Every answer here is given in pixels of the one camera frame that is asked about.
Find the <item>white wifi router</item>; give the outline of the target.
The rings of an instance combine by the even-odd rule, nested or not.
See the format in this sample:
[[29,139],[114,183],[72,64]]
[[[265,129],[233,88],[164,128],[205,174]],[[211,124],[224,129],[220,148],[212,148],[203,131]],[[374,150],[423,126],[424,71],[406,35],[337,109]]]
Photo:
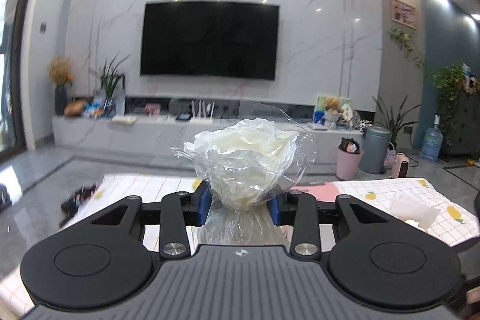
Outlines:
[[192,100],[191,101],[191,123],[212,124],[216,101]]

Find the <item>small pink heater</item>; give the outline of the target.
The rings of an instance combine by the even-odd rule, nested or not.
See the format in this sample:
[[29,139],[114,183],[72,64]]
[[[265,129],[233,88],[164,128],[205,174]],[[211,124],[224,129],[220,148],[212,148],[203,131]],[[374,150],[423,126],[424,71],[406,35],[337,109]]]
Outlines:
[[391,179],[406,178],[409,168],[409,158],[404,153],[398,153],[391,169]]

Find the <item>dried yellow flowers in vase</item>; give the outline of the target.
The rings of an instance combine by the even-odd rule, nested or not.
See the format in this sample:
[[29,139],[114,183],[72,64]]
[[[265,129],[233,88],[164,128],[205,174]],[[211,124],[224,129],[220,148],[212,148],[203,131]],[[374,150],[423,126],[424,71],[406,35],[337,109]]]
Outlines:
[[55,114],[62,116],[68,105],[67,86],[73,83],[72,62],[69,57],[56,56],[49,62],[47,71],[55,85]]

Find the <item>blue water jug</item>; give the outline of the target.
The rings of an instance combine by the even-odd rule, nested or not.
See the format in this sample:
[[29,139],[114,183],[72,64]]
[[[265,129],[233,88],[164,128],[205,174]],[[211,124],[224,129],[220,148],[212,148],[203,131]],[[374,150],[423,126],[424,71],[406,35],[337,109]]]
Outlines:
[[443,144],[443,135],[440,130],[440,116],[434,115],[433,126],[425,131],[420,158],[435,163]]

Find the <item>dark clothes on floor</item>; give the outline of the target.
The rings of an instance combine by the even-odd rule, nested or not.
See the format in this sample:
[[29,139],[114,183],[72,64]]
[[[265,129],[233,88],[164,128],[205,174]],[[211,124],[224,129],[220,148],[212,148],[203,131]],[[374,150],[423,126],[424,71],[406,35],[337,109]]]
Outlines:
[[77,215],[80,207],[95,194],[97,188],[97,184],[92,184],[89,187],[82,186],[74,191],[74,193],[60,205],[64,217],[58,224],[59,228],[63,228]]

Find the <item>pink waste bin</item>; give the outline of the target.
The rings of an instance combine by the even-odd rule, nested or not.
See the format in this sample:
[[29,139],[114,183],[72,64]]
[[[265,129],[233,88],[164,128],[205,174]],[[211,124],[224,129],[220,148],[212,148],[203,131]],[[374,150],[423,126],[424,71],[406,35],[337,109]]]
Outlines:
[[359,169],[363,151],[357,154],[350,154],[341,149],[337,151],[336,176],[340,180],[352,180]]

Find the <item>hanging green vine plant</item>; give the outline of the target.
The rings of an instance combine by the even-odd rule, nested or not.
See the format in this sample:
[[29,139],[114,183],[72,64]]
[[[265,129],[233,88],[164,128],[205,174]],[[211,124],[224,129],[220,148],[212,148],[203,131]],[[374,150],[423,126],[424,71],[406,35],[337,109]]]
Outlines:
[[[399,28],[387,30],[390,40],[395,43],[406,58],[412,58],[418,67],[425,65],[422,52],[419,50],[411,33]],[[456,130],[456,111],[464,86],[464,72],[461,65],[442,67],[433,72],[433,84],[438,90],[437,113],[439,116],[438,128],[443,135],[441,146],[452,146],[452,135]]]

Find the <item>framed wall picture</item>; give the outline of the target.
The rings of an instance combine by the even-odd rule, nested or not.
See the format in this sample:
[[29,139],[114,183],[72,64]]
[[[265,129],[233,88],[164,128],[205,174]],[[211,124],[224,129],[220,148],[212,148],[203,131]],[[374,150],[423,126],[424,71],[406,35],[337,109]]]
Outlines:
[[391,20],[408,28],[417,29],[416,7],[401,0],[391,0]]

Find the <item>green potted plant on console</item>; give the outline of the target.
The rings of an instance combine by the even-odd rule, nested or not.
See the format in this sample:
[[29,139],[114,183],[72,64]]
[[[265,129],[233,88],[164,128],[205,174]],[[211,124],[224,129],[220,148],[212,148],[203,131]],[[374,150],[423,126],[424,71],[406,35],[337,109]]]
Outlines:
[[103,66],[98,70],[90,68],[89,73],[100,81],[101,89],[105,92],[103,100],[103,115],[106,118],[113,118],[116,115],[116,101],[114,93],[120,81],[124,81],[125,75],[120,66],[130,58],[130,54],[117,59],[118,54],[112,59],[106,59]]

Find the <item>dark grey sideboard cabinet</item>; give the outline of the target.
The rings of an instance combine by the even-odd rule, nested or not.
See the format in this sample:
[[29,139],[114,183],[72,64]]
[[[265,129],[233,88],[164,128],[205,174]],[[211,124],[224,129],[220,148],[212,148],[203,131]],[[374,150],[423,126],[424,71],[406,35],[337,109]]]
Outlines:
[[448,155],[471,155],[479,153],[479,97],[462,93],[456,115],[455,129],[448,137],[445,148]]

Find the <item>tall floor plant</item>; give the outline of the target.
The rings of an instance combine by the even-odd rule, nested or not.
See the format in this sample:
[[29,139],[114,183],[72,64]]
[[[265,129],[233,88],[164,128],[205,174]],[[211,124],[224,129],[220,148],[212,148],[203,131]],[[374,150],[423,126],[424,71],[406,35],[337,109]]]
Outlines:
[[416,120],[408,120],[407,117],[414,110],[421,107],[420,104],[406,109],[405,104],[408,99],[408,95],[402,100],[400,107],[394,112],[392,105],[388,106],[381,96],[374,97],[376,110],[378,111],[380,118],[376,120],[374,124],[380,125],[391,133],[390,143],[396,148],[398,146],[398,140],[400,133],[408,126],[413,126],[417,123]]

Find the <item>clear bag with white paper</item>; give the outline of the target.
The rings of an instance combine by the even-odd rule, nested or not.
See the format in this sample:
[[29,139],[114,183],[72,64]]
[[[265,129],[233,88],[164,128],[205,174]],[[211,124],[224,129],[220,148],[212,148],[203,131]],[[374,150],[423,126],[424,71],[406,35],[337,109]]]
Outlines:
[[266,118],[242,119],[214,132],[199,132],[192,141],[173,146],[171,151],[176,157],[192,166],[197,177],[211,187],[212,204],[207,220],[194,231],[197,243],[289,245],[286,229],[272,223],[269,201],[235,210],[215,195],[213,182],[271,173],[292,182],[279,194],[286,193],[311,167],[315,154],[312,146],[310,134],[299,132],[296,127],[284,130]]

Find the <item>plush toys pile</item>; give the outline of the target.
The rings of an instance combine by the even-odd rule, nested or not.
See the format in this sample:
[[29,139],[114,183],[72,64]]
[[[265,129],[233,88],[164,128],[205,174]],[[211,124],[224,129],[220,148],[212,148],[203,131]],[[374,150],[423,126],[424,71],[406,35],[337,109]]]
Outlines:
[[358,129],[360,115],[352,107],[350,98],[317,95],[312,122],[325,129]]

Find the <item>black wall television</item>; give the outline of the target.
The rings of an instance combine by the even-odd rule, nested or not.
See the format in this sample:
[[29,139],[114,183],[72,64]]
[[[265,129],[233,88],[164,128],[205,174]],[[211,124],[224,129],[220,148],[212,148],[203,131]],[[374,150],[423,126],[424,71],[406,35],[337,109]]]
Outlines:
[[145,5],[140,74],[273,81],[280,7],[241,1]]

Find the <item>white foam net sleeve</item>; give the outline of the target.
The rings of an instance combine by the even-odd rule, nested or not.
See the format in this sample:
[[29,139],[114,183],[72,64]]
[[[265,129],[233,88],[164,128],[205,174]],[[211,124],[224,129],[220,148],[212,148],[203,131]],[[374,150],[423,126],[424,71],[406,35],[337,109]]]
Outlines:
[[417,227],[427,231],[439,216],[440,210],[408,196],[400,195],[391,202],[389,213],[404,222],[412,220]]

